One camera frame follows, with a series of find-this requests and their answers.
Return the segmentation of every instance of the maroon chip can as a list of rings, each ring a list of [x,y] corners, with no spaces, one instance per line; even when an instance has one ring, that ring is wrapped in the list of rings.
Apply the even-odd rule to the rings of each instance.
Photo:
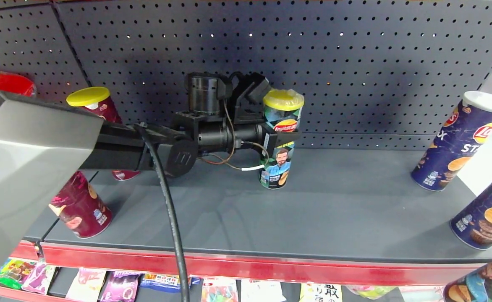
[[[83,107],[109,122],[123,123],[106,87],[89,87],[75,91],[67,97],[66,101],[73,107]],[[138,174],[139,171],[112,171],[112,176],[116,180],[130,180]]]
[[[112,212],[80,171],[73,174],[48,206],[80,238],[100,234],[112,221]]]

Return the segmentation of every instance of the blue chip can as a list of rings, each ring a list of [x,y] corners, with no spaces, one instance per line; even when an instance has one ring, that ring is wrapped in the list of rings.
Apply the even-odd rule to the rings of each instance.
[[[442,191],[492,133],[492,94],[468,91],[411,173],[415,182]]]
[[[492,246],[492,184],[450,221],[455,235],[473,248]]]
[[[492,302],[492,262],[446,285],[445,302]]]

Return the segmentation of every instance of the wire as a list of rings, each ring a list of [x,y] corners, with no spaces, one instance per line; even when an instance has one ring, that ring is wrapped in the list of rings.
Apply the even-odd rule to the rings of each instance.
[[[259,143],[254,143],[252,141],[242,141],[242,143],[247,143],[247,144],[250,144],[250,145],[254,145],[254,146],[257,146],[257,147],[260,147],[263,152],[265,154],[268,154],[269,152],[267,151],[267,149],[265,149],[265,147],[263,147],[263,145],[259,144]],[[216,157],[217,159],[220,159],[221,161],[223,161],[223,158],[217,154],[214,154],[214,153],[208,153],[207,155],[210,155],[210,156],[214,156]],[[202,157],[198,157],[198,159],[204,161],[204,162],[207,162],[206,159],[202,158]],[[234,166],[232,164],[230,164],[229,162],[226,162],[225,164],[227,166],[230,166],[231,168],[235,169],[235,170],[240,170],[240,171],[253,171],[253,170],[259,170],[261,168],[264,168],[267,164],[269,163],[269,157],[266,158],[265,160],[265,163],[264,164],[260,164],[258,166],[253,166],[253,167],[246,167],[246,168],[239,168],[237,166]]]
[[[238,80],[244,79],[244,74],[242,74],[240,71],[235,71],[234,73],[231,73],[229,75],[229,80],[232,81],[234,77],[238,77]]]
[[[162,193],[164,193],[164,200],[167,208],[167,216],[170,219],[171,227],[171,237],[173,238],[173,247],[175,248],[175,259],[177,260],[177,269],[179,270],[179,283],[181,285],[181,301],[190,302],[190,290],[188,289],[188,274],[186,272],[186,262],[183,253],[183,243],[181,242],[181,233],[179,233],[179,225],[177,223],[177,215],[175,214],[175,207],[173,206],[173,200],[171,199],[170,187],[167,184],[167,179],[164,174],[164,168],[162,167],[162,162],[160,157],[151,143],[151,139],[147,134],[145,128],[135,125],[136,130],[139,132],[140,136],[144,140],[147,149],[154,162],[154,170],[158,174],[160,179],[160,187],[162,188]]]
[[[231,159],[231,157],[235,153],[235,128],[233,127],[233,122],[231,121],[231,117],[229,117],[229,111],[227,110],[226,101],[227,100],[224,100],[223,101],[223,109],[225,110],[225,117],[227,117],[227,121],[229,122],[229,128],[231,128],[231,138],[233,140],[233,146],[231,147],[231,152],[229,153],[229,156],[226,159],[222,159],[222,161],[220,161],[220,162],[213,162],[213,161],[206,160],[206,159],[203,159],[203,158],[198,157],[198,158],[200,158],[202,161],[204,161],[206,163],[217,164],[217,165],[219,165],[219,164],[225,164],[225,163],[227,163]]]

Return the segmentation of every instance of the lay's stax can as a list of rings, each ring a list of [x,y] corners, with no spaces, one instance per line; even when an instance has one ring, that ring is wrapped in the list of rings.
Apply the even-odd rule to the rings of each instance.
[[[263,98],[264,117],[267,124],[275,131],[292,132],[298,128],[300,114],[304,106],[304,96],[294,90],[273,89]],[[270,156],[265,167],[261,169],[260,181],[263,187],[279,189],[287,183],[290,169],[290,159],[293,156],[294,142],[277,146],[273,154],[263,153],[262,163],[267,162],[265,156]]]
[[[450,221],[450,227],[473,248],[492,246],[492,184]]]
[[[445,302],[492,302],[492,262],[446,285],[444,300]]]
[[[415,182],[442,191],[492,133],[492,94],[467,91],[411,173]]]

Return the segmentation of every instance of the yellow lid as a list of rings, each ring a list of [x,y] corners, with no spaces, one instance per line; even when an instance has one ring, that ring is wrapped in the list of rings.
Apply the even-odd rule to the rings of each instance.
[[[104,101],[110,96],[106,87],[90,87],[75,91],[67,97],[67,103],[73,107],[82,107]]]
[[[304,96],[292,89],[273,89],[263,97],[263,103],[277,110],[293,111],[304,105]]]

